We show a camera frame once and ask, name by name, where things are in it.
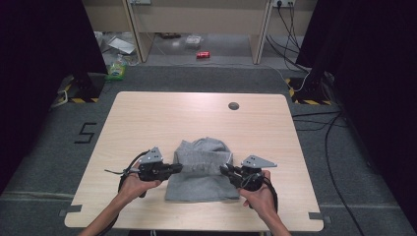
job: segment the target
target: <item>black wall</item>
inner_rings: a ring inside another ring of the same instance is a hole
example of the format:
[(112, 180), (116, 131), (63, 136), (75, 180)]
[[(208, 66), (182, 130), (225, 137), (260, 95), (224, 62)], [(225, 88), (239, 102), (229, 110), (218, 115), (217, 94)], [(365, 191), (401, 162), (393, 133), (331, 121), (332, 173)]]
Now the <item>black wall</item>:
[(2, 192), (35, 143), (61, 81), (106, 69), (81, 0), (1, 1), (0, 30)]
[[(319, 0), (302, 47), (307, 59), (298, 62), (334, 74), (344, 109), (417, 231), (417, 15), (411, 2)], [(326, 44), (335, 38), (335, 46)], [(323, 55), (328, 59), (320, 60)]]

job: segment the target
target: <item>hand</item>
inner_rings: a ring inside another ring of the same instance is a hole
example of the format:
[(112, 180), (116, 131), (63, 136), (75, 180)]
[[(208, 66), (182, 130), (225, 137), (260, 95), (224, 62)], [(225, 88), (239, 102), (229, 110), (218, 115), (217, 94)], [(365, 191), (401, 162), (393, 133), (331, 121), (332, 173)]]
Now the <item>hand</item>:
[[(263, 170), (263, 174), (270, 180), (269, 171)], [(250, 192), (244, 189), (238, 189), (238, 192), (242, 197), (246, 198), (243, 206), (247, 207), (248, 205), (251, 205), (251, 207), (257, 212), (260, 219), (264, 221), (273, 235), (291, 235), (275, 211), (273, 196), (266, 184), (263, 184), (262, 187), (255, 192)]]
[[(270, 172), (263, 170), (262, 173), (266, 178), (270, 180)], [(275, 212), (275, 206), (273, 203), (272, 193), (266, 184), (255, 191), (247, 191), (245, 189), (238, 189), (239, 194), (246, 199), (243, 203), (244, 207), (251, 205), (251, 207), (258, 213), (260, 218), (265, 218), (266, 214), (271, 211)]]
[(160, 184), (159, 180), (142, 181), (137, 173), (130, 173), (125, 179), (118, 196), (128, 204), (148, 189), (156, 188)]

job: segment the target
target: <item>wall outlet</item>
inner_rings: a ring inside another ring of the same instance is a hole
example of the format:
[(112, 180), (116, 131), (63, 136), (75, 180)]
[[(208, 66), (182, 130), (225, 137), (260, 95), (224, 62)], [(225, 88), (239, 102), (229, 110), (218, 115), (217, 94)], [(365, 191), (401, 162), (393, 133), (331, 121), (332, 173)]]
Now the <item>wall outlet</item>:
[[(273, 7), (278, 7), (278, 1), (279, 0), (273, 0), (272, 2), (272, 6)], [(281, 8), (289, 8), (291, 5), (291, 3), (292, 3), (292, 6), (294, 6), (295, 5), (295, 0), (280, 0), (281, 1)]]

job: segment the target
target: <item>black cable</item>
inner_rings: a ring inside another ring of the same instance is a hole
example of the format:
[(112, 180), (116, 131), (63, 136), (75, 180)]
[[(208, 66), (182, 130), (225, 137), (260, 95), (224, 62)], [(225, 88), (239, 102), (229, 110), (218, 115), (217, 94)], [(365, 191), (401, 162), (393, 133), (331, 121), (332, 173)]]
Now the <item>black cable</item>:
[[(306, 122), (306, 123), (315, 123), (315, 124), (328, 124), (328, 122), (321, 122), (321, 121), (311, 121), (311, 120), (293, 120), (297, 122)], [(347, 128), (348, 126), (342, 126), (342, 125), (334, 125), (341, 128)]]
[(337, 96), (334, 92), (335, 87), (334, 87), (334, 76), (332, 74), (326, 75), (326, 73), (324, 73), (326, 80), (324, 80), (324, 78), (322, 78), (322, 90), (326, 89), (325, 85), (328, 86), (327, 91), (329, 92), (327, 99), (332, 101), (331, 99), (334, 98), (334, 101), (332, 101), (334, 104), (339, 105), (340, 106), (340, 102), (337, 99)]
[(101, 52), (101, 54), (103, 54), (104, 52), (108, 52), (108, 51), (110, 51), (111, 49), (113, 49), (113, 48), (112, 48), (112, 47), (109, 47), (109, 48), (107, 48), (107, 49), (103, 50), (103, 51)]
[(315, 113), (292, 115), (291, 117), (294, 118), (294, 117), (300, 117), (300, 116), (328, 115), (328, 114), (336, 114), (336, 113), (339, 113), (339, 112), (340, 111), (315, 112)]
[(296, 131), (319, 131), (319, 130), (324, 129), (324, 128), (325, 128), (325, 126), (329, 125), (329, 124), (332, 122), (332, 120), (333, 120), (333, 119), (334, 119), (334, 118), (331, 118), (328, 122), (323, 123), (324, 125), (323, 125), (322, 127), (317, 128), (317, 129), (306, 129), (306, 130), (296, 129)]
[(295, 9), (294, 9), (294, 4), (292, 2), (289, 2), (288, 5), (289, 5), (289, 15), (290, 15), (290, 18), (291, 18), (290, 31), (292, 31), (294, 33), (295, 44), (296, 44), (298, 50), (300, 50), (300, 45), (298, 44), (297, 35), (295, 34), (295, 25), (294, 25)]
[(288, 36), (291, 36), (291, 42), (292, 42), (292, 44), (294, 44), (294, 46), (296, 46), (298, 48), (299, 55), (301, 55), (304, 58), (304, 60), (306, 61), (306, 63), (308, 65), (312, 65), (310, 63), (310, 60), (307, 58), (307, 56), (301, 51), (301, 47), (300, 47), (300, 45), (298, 44), (298, 41), (297, 41), (297, 36), (295, 35), (295, 26), (294, 26), (295, 8), (294, 8), (294, 4), (292, 2), (289, 2), (288, 3), (289, 10), (290, 10), (290, 19), (291, 19), (291, 27), (290, 27), (290, 29), (288, 29), (288, 26), (287, 26), (286, 22), (284, 21), (282, 15), (281, 15), (281, 12), (279, 11), (281, 5), (282, 5), (282, 2), (281, 1), (278, 1), (278, 8), (277, 8), (278, 9), (278, 14), (279, 14), (282, 22), (284, 23), (285, 28), (287, 29), (287, 31), (289, 33)]
[(280, 7), (278, 7), (278, 14), (279, 14), (279, 17), (281, 18), (282, 22), (284, 23), (285, 28), (287, 29), (288, 37), (290, 37), (290, 40), (291, 40), (292, 44), (294, 44), (294, 46), (296, 46), (298, 49), (300, 49), (298, 44), (295, 42), (296, 39), (292, 36), (291, 30), (288, 29), (288, 25), (286, 24), (286, 21), (284, 20), (284, 18), (281, 15)]
[(335, 190), (336, 190), (336, 192), (337, 192), (338, 196), (340, 197), (340, 199), (341, 199), (341, 201), (342, 201), (343, 205), (345, 206), (345, 208), (346, 208), (346, 209), (347, 209), (347, 211), (349, 212), (350, 217), (352, 218), (353, 222), (355, 223), (356, 227), (357, 227), (357, 228), (358, 228), (358, 230), (359, 230), (359, 233), (360, 233), (362, 236), (364, 236), (365, 234), (364, 234), (364, 232), (362, 231), (362, 229), (361, 229), (361, 227), (360, 227), (360, 225), (359, 225), (358, 221), (356, 220), (355, 216), (353, 215), (352, 210), (351, 210), (351, 209), (349, 208), (349, 206), (347, 205), (347, 203), (346, 203), (346, 201), (345, 201), (344, 197), (341, 195), (341, 193), (340, 193), (340, 191), (339, 191), (339, 189), (338, 189), (338, 187), (337, 187), (337, 185), (336, 185), (336, 183), (335, 183), (334, 176), (333, 176), (333, 173), (332, 173), (332, 171), (331, 171), (331, 167), (330, 167), (329, 157), (328, 157), (328, 134), (330, 133), (330, 130), (331, 130), (332, 126), (334, 125), (334, 122), (335, 122), (335, 121), (336, 121), (336, 120), (340, 117), (340, 115), (341, 115), (341, 112), (340, 112), (340, 113), (339, 113), (336, 117), (334, 117), (334, 118), (332, 119), (332, 121), (331, 121), (331, 123), (330, 123), (330, 126), (328, 127), (328, 131), (326, 132), (326, 137), (325, 137), (325, 154), (326, 154), (326, 162), (327, 162), (327, 164), (328, 164), (328, 173), (329, 173), (329, 175), (330, 175), (331, 183), (333, 184), (333, 186), (334, 186), (334, 188), (335, 188)]
[[(123, 186), (123, 183), (125, 182), (126, 178), (129, 176), (129, 170), (132, 168), (132, 166), (135, 164), (135, 162), (139, 159), (139, 157), (147, 154), (149, 152), (149, 150), (144, 151), (142, 153), (140, 153), (138, 156), (136, 156), (132, 162), (129, 164), (129, 166), (123, 170), (123, 172), (114, 172), (114, 171), (109, 171), (109, 170), (104, 170), (113, 174), (122, 174), (122, 176), (120, 176), (120, 182), (119, 182), (119, 187), (117, 188), (117, 193), (120, 192), (120, 189)], [(117, 219), (119, 218), (119, 214), (116, 215), (116, 217), (103, 229), (101, 230), (101, 232), (99, 232), (97, 234), (97, 236), (104, 236), (106, 233), (108, 233), (108, 231), (110, 231), (110, 229), (113, 228), (114, 224), (116, 223)]]
[[(289, 42), (289, 35), (288, 35), (288, 37), (287, 37), (287, 42), (286, 42), (286, 44), (285, 44), (285, 49), (284, 49), (284, 58), (287, 58), (286, 57), (286, 51), (287, 51), (287, 49), (288, 49), (288, 42)], [(290, 70), (290, 71), (294, 71), (294, 70), (292, 70), (291, 68), (289, 68), (288, 67), (288, 64), (286, 63), (287, 61), (286, 60), (284, 60), (284, 63), (285, 63), (285, 66), (286, 66), (286, 68), (288, 69), (288, 70)]]
[(270, 182), (270, 179), (264, 176), (264, 184), (266, 184), (272, 193), (273, 198), (273, 206), (275, 207), (276, 213), (278, 213), (278, 194), (276, 193), (275, 188), (273, 187), (272, 183)]
[[(273, 43), (275, 43), (277, 46), (279, 46), (279, 47), (282, 47), (282, 48), (286, 48), (285, 46), (282, 46), (281, 44), (279, 44), (278, 42), (276, 42), (275, 40), (273, 40), (273, 37), (272, 36), (269, 36), (269, 38), (270, 38), (270, 40), (272, 40), (272, 42)], [(286, 48), (288, 51), (292, 51), (292, 52), (294, 52), (294, 53), (300, 53), (300, 52), (298, 52), (298, 51), (296, 51), (296, 50), (292, 50), (291, 48)]]
[(284, 56), (281, 52), (279, 52), (273, 45), (272, 43), (270, 43), (269, 38), (267, 37), (267, 42), (269, 43), (269, 45), (272, 47), (273, 51), (275, 51), (276, 54), (278, 54), (279, 56), (281, 56), (282, 58), (284, 58), (284, 60), (288, 61), (291, 65), (295, 66), (296, 68), (300, 69), (301, 71), (308, 73), (309, 71), (307, 71), (306, 69), (302, 68), (301, 66), (295, 64), (294, 62), (292, 62), (290, 59), (288, 59), (286, 56)]

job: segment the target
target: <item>floor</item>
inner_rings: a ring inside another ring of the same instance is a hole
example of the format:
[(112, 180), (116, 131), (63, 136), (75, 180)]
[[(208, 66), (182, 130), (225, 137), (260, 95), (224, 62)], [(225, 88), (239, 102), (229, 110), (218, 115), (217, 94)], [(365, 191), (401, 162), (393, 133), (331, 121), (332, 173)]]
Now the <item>floor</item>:
[[(120, 36), (129, 41), (129, 35), (120, 33), (107, 33), (103, 36), (101, 42), (101, 50), (103, 58), (107, 65), (110, 65), (117, 59), (118, 49), (110, 48), (106, 45), (107, 41), (113, 36)], [(252, 55), (249, 48), (248, 37), (243, 35), (219, 35), (219, 34), (198, 34), (201, 37), (201, 45), (198, 50), (190, 48), (186, 44), (186, 39), (189, 34), (181, 34), (179, 38), (162, 39), (155, 38), (154, 45), (151, 49), (149, 59), (146, 63), (137, 63), (135, 55), (125, 55), (124, 58), (129, 61), (132, 66), (150, 67), (150, 66), (169, 66), (169, 67), (220, 67), (220, 68), (245, 68), (245, 69), (270, 69), (276, 70), (276, 75), (280, 76), (283, 70), (298, 70), (294, 66), (286, 64), (281, 56), (277, 56), (273, 48), (266, 41), (263, 57), (260, 65), (254, 65), (252, 62)], [(302, 37), (297, 38), (301, 45)], [(274, 36), (273, 40), (280, 45), (285, 46), (287, 42), (286, 37)], [(286, 51), (279, 48), (279, 51), (287, 55), (293, 61), (296, 54), (291, 51)], [(297, 47), (290, 44), (288, 48), (297, 50)], [(209, 59), (197, 59), (197, 51), (209, 51)], [(307, 73), (300, 72), (300, 75), (306, 76)], [(291, 112), (318, 112), (327, 111), (328, 108), (323, 106), (304, 106), (291, 108)], [(317, 117), (321, 122), (326, 122), (328, 117)], [(307, 123), (295, 122), (296, 128), (302, 130)], [(345, 210), (343, 202), (338, 197), (330, 178), (328, 177), (328, 169), (326, 167), (326, 159), (322, 154), (325, 148), (324, 140), (317, 142), (325, 136), (326, 131), (319, 131), (312, 135), (310, 132), (299, 132), (299, 140), (302, 144), (303, 152), (305, 153), (306, 163), (309, 166), (309, 172), (312, 178), (312, 183), (316, 191), (319, 206), (325, 218), (325, 230), (319, 233), (294, 233), (294, 235), (360, 235), (354, 224), (354, 220)], [(50, 138), (50, 142), (58, 142), (54, 137)], [(340, 192), (346, 199), (351, 211), (355, 215), (355, 219), (360, 222), (364, 228), (364, 235), (416, 235), (402, 210), (396, 204), (389, 189), (384, 183), (384, 180), (375, 174), (366, 161), (359, 156), (359, 150), (356, 144), (351, 142), (352, 136), (346, 129), (335, 129), (329, 138), (332, 142), (332, 149), (329, 155), (332, 157), (343, 157), (338, 163), (333, 162), (334, 171), (336, 173), (337, 184), (340, 187)], [(74, 168), (79, 163), (71, 163)], [(66, 193), (65, 186), (59, 186), (58, 190)], [(4, 197), (0, 198), (0, 234), (1, 235), (22, 235), (17, 233), (16, 227), (6, 227), (2, 225), (3, 219), (8, 219), (8, 222), (13, 222), (19, 225), (19, 216), (11, 214), (10, 212), (24, 212), (30, 217), (39, 217), (44, 212), (50, 212), (51, 208), (63, 208), (67, 206), (71, 199), (71, 195), (59, 196), (61, 200), (54, 199), (46, 201), (48, 205), (41, 201), (20, 201), (18, 197)], [(48, 199), (47, 193), (41, 196), (43, 199)], [(50, 224), (61, 225), (62, 219), (57, 218), (57, 215), (48, 214), (45, 219), (39, 221), (39, 225), (32, 225), (32, 229), (39, 228), (39, 233), (33, 235), (45, 235), (53, 231), (50, 229)], [(126, 231), (115, 231), (110, 235), (127, 235)]]

